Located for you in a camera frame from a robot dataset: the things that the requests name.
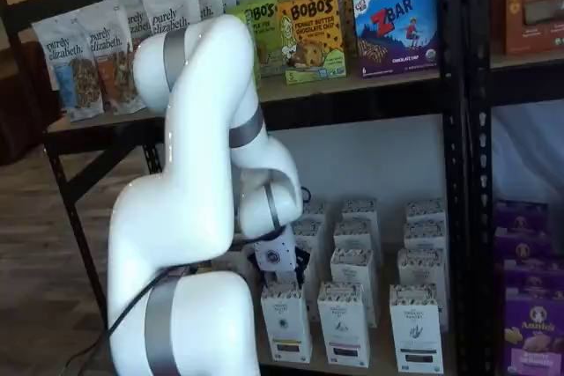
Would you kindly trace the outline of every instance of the blue snack box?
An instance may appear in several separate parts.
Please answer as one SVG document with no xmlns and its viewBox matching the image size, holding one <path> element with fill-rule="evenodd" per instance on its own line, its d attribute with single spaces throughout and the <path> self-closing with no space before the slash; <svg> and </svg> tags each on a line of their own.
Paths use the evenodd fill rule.
<svg viewBox="0 0 564 376">
<path fill-rule="evenodd" d="M 354 0 L 363 77 L 436 67 L 435 0 Z"/>
</svg>

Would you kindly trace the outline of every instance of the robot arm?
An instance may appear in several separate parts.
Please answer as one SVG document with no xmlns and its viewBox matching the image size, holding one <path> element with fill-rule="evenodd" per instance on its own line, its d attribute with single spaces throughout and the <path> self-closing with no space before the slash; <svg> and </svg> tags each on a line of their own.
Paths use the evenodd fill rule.
<svg viewBox="0 0 564 376">
<path fill-rule="evenodd" d="M 231 159 L 258 175 L 244 188 L 239 211 L 248 240 L 302 213 L 292 157 L 264 127 L 253 54 L 247 27 L 231 16 L 153 36 L 139 47 L 136 86 L 151 110 L 166 112 L 167 157 L 163 174 L 131 182 L 115 203 L 110 324 L 159 269 L 210 260 L 230 247 Z M 249 288 L 228 272 L 153 289 L 110 342 L 123 376 L 258 374 Z"/>
</svg>

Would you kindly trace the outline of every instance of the wooden floor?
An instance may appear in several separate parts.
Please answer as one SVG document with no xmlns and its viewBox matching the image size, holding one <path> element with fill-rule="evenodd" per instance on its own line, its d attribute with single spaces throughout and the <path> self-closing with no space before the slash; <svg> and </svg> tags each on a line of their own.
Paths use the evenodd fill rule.
<svg viewBox="0 0 564 376">
<path fill-rule="evenodd" d="M 66 157 L 67 177 L 92 157 Z M 104 284 L 110 211 L 122 187 L 144 173 L 142 152 L 134 151 L 78 203 Z M 57 185 L 37 149 L 0 167 L 0 375 L 57 376 L 101 329 Z M 76 370 L 74 365 L 65 374 Z M 114 374 L 107 350 L 87 374 Z"/>
</svg>

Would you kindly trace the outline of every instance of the black shelf frame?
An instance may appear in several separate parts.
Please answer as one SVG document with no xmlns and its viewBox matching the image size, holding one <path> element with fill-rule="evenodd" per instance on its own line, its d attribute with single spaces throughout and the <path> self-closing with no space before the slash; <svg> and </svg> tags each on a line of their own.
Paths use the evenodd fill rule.
<svg viewBox="0 0 564 376">
<path fill-rule="evenodd" d="M 468 121 L 470 137 L 471 256 L 473 267 L 476 334 L 476 374 L 494 376 L 501 364 L 498 356 L 499 287 L 494 269 L 494 193 L 492 155 L 492 107 L 563 100 L 559 90 L 564 58 L 492 67 L 490 0 L 464 0 L 467 5 Z"/>
<path fill-rule="evenodd" d="M 20 26 L 58 13 L 76 9 L 98 0 L 31 0 L 38 5 L 51 4 L 51 9 L 41 9 L 33 15 L 34 8 L 27 7 L 29 16 Z M 422 114 L 441 114 L 444 138 L 444 164 L 447 180 L 449 208 L 449 260 L 451 263 L 451 307 L 456 333 L 456 369 L 460 376 L 479 374 L 476 360 L 474 293 L 467 289 L 473 284 L 469 203 L 469 125 L 465 91 L 464 61 L 467 57 L 463 45 L 463 6 L 461 0 L 437 0 L 440 35 L 440 77 L 422 79 L 398 85 L 384 85 L 348 92 L 311 95 L 263 103 L 267 127 L 292 129 L 347 122 L 363 122 Z M 106 299 L 88 247 L 84 229 L 76 210 L 76 202 L 101 178 L 113 169 L 133 149 L 143 146 L 151 173 L 161 172 L 155 145 L 162 142 L 164 122 L 152 117 L 132 122 L 118 122 L 103 126 L 45 132 L 44 144 L 64 206 L 79 246 L 93 293 L 102 319 L 107 324 Z M 101 154 L 79 174 L 67 180 L 60 157 L 87 151 Z M 265 374 L 283 372 L 276 366 L 262 366 Z M 284 373 L 307 374 L 284 370 Z"/>
</svg>

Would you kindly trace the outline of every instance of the gray joint band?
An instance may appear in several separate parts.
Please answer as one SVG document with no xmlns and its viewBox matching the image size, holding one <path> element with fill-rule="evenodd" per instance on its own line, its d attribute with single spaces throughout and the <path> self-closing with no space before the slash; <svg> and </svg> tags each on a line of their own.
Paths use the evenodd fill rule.
<svg viewBox="0 0 564 376">
<path fill-rule="evenodd" d="M 176 79 L 180 76 L 186 63 L 184 54 L 184 34 L 186 28 L 174 30 L 165 35 L 163 44 L 163 59 L 165 61 L 165 74 L 167 76 L 168 90 L 172 91 Z"/>
<path fill-rule="evenodd" d="M 272 195 L 271 184 L 264 186 L 264 191 L 266 191 L 266 200 L 268 201 L 268 208 L 271 210 L 272 223 L 274 224 L 274 230 L 280 227 L 280 221 L 278 220 L 278 212 L 276 210 L 276 204 L 274 204 L 274 196 Z"/>
<path fill-rule="evenodd" d="M 261 132 L 263 124 L 263 110 L 261 105 L 258 105 L 255 113 L 248 121 L 229 130 L 229 147 L 236 149 L 253 141 Z"/>
<path fill-rule="evenodd" d="M 171 338 L 173 298 L 178 276 L 169 276 L 151 290 L 145 310 L 145 352 L 154 376 L 181 376 Z"/>
</svg>

